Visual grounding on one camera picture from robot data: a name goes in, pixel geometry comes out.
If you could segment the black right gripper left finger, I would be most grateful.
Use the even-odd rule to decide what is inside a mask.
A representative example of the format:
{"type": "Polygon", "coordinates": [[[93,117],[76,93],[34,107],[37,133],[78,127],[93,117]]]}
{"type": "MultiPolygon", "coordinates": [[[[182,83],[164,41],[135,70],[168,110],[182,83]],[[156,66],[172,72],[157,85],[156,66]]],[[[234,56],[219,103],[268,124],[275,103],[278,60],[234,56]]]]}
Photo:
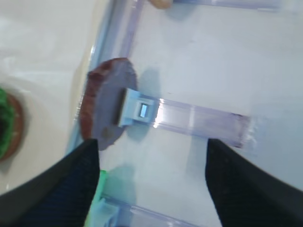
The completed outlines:
{"type": "Polygon", "coordinates": [[[0,225],[82,227],[98,181],[98,142],[89,139],[45,172],[1,195],[0,225]]]}

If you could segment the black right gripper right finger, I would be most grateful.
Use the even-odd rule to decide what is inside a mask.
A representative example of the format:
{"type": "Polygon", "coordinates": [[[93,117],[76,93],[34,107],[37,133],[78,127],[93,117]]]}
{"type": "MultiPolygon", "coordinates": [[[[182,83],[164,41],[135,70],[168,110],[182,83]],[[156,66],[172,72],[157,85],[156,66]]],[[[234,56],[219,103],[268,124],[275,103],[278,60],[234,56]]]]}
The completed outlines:
{"type": "Polygon", "coordinates": [[[301,227],[303,192],[217,139],[207,143],[205,180],[223,227],[301,227]]]}

